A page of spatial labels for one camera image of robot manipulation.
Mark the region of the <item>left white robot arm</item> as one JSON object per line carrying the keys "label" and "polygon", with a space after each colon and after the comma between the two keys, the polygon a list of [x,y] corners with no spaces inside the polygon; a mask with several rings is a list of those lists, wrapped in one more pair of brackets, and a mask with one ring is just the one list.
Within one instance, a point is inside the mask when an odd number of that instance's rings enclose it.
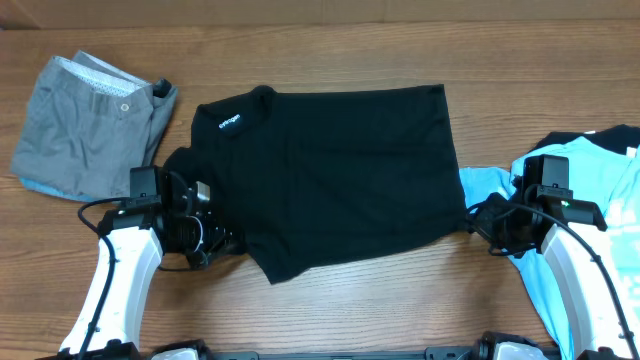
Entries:
{"label": "left white robot arm", "polygon": [[246,250],[241,231],[209,206],[209,188],[180,177],[133,180],[130,195],[90,228],[99,259],[82,310],[56,353],[58,359],[140,359],[142,318],[154,274],[166,254],[179,254],[186,271]]}

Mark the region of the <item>black t-shirt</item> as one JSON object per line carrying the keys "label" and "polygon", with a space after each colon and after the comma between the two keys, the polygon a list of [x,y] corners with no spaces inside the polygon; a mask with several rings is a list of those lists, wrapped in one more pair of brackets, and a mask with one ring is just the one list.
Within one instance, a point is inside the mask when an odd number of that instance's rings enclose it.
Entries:
{"label": "black t-shirt", "polygon": [[211,190],[273,283],[459,231],[465,195],[440,85],[342,93],[268,86],[200,105],[165,168]]}

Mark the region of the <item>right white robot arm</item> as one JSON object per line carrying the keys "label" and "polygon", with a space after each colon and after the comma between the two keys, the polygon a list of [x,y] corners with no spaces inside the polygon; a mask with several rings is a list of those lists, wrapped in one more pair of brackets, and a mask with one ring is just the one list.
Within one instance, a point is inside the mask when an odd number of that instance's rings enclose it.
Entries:
{"label": "right white robot arm", "polygon": [[510,201],[498,193],[467,209],[472,232],[493,256],[536,251],[558,286],[579,359],[637,359],[637,322],[627,312],[608,259],[607,225],[593,202],[539,195]]}

